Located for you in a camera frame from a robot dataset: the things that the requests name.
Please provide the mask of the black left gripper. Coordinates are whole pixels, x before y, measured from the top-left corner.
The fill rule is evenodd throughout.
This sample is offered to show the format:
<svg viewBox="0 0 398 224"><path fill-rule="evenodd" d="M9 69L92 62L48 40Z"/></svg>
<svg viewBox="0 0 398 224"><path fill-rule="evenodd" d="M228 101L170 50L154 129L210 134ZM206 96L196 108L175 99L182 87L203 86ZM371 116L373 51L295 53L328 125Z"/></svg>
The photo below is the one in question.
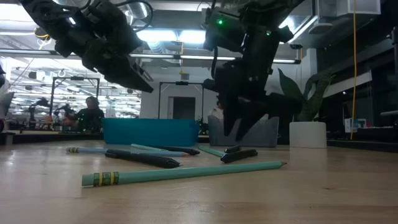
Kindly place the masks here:
<svg viewBox="0 0 398 224"><path fill-rule="evenodd" d="M56 41L55 50L64 57L76 54L108 82L150 93L145 71L129 56L141 44L125 14L110 1L98 0L75 12L75 24Z"/></svg>

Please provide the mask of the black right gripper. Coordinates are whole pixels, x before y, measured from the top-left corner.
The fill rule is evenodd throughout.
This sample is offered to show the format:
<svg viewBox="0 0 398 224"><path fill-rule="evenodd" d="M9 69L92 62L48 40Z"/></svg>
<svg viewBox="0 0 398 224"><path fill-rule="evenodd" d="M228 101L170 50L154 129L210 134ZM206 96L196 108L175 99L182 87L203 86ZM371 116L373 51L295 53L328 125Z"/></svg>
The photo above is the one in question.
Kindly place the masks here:
<svg viewBox="0 0 398 224"><path fill-rule="evenodd" d="M212 71L212 77L203 82L207 90L219 94L224 105L224 135L229 136L239 118L241 121L236 140L242 138L267 113L264 91L272 64L282 40L278 30L252 30L244 34L239 50L240 58L226 62Z"/></svg>

